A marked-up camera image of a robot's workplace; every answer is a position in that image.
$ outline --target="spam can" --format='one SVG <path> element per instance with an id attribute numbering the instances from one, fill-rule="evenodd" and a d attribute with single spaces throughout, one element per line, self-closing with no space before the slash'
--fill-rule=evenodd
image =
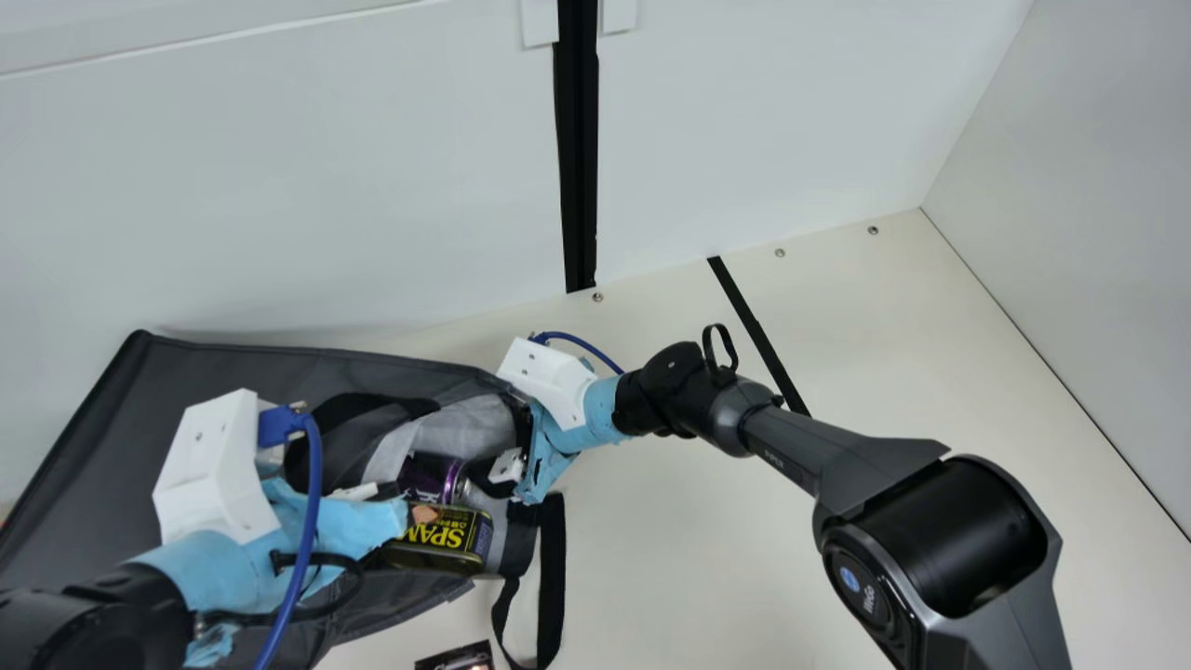
<path id="1" fill-rule="evenodd" d="M 492 546 L 492 516 L 486 512 L 439 505 L 418 505 L 414 516 L 436 516 L 411 524 L 400 538 L 385 543 L 380 555 L 393 568 L 479 575 Z"/>

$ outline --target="gray bag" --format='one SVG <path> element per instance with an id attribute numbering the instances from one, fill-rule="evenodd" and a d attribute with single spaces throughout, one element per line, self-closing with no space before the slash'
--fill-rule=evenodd
<path id="1" fill-rule="evenodd" d="M 419 449 L 430 449 L 432 443 L 439 452 L 466 459 L 491 458 L 528 439 L 528 419 L 519 412 L 523 402 L 504 382 L 481 370 L 360 352 L 194 345 L 137 331 L 71 418 L 0 530 L 0 590 L 58 590 L 156 547 L 160 531 L 151 493 L 182 411 L 237 389 L 251 389 L 274 402 L 303 400 L 314 408 L 354 394 L 416 400 L 412 407 L 423 411 L 443 408 L 443 417 L 422 420 L 425 426 L 416 432 L 422 434 L 411 444 L 420 440 Z M 473 413 L 481 430 L 468 433 L 476 428 L 467 425 L 468 409 L 481 407 L 482 413 Z M 325 450 L 337 464 L 328 467 L 338 470 L 328 484 L 358 483 L 369 464 L 384 471 L 386 458 L 391 469 L 400 447 L 394 451 L 394 438 L 388 445 L 382 443 L 386 437 L 410 433 L 401 427 L 411 419 L 417 418 L 410 408 L 387 405 L 329 432 Z M 475 436 L 482 439 L 468 440 Z M 550 531 L 543 530 L 542 543 L 542 602 L 551 605 L 542 608 L 538 625 L 538 666 L 545 668 L 561 644 L 566 551 L 561 497 L 551 496 L 547 505 L 535 507 L 491 500 L 485 507 L 498 536 L 487 571 L 507 578 L 493 608 L 498 640 L 517 577 L 532 558 L 540 524 L 549 518 Z M 63 552 L 63 546 L 73 549 Z M 333 600 L 343 581 L 351 578 L 342 577 L 317 597 Z M 308 669 L 331 646 L 400 624 L 472 587 L 470 580 L 443 572 L 369 571 L 362 591 L 347 607 L 323 620 L 292 625 L 272 666 Z M 250 668 L 267 634 L 264 627 L 243 630 L 236 635 L 236 652 L 219 668 Z"/>

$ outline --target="blue logo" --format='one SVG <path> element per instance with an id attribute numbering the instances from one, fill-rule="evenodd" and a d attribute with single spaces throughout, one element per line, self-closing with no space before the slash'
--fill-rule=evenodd
<path id="1" fill-rule="evenodd" d="M 856 574 L 855 572 L 853 572 L 852 570 L 848 570 L 847 568 L 841 568 L 840 569 L 840 577 L 843 577 L 844 586 L 847 586 L 849 589 L 852 589 L 852 593 L 854 593 L 854 594 L 859 594 L 860 593 L 860 580 L 856 578 Z"/>

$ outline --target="white floor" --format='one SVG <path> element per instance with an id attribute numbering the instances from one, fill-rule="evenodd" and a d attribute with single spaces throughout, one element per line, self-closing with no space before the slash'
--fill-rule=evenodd
<path id="1" fill-rule="evenodd" d="M 1191 544 L 921 212 L 725 259 L 817 418 L 936 438 L 1029 488 L 1065 539 L 1056 594 L 1075 668 L 1185 668 Z M 550 299 L 369 349 L 494 370 L 516 334 L 562 328 L 635 368 L 723 321 L 742 372 L 768 382 L 706 264 L 600 292 L 599 302 Z M 585 455 L 560 489 L 569 552 L 555 668 L 888 666 L 827 583 L 810 499 L 756 459 L 644 439 Z M 481 584 L 333 650 L 319 668 L 412 669 L 490 637 L 497 590 Z M 523 594 L 510 638 L 515 652 L 532 655 L 532 580 Z"/>

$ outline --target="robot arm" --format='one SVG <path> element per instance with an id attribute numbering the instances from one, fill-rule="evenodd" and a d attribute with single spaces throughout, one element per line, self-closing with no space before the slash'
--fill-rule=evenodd
<path id="1" fill-rule="evenodd" d="M 828 578 L 905 670 L 1070 670 L 1053 578 L 1062 541 L 1022 486 L 933 440 L 867 438 L 779 409 L 780 399 L 678 344 L 617 383 L 625 436 L 701 438 L 759 456 L 816 499 Z M 727 330 L 718 326 L 729 353 Z"/>

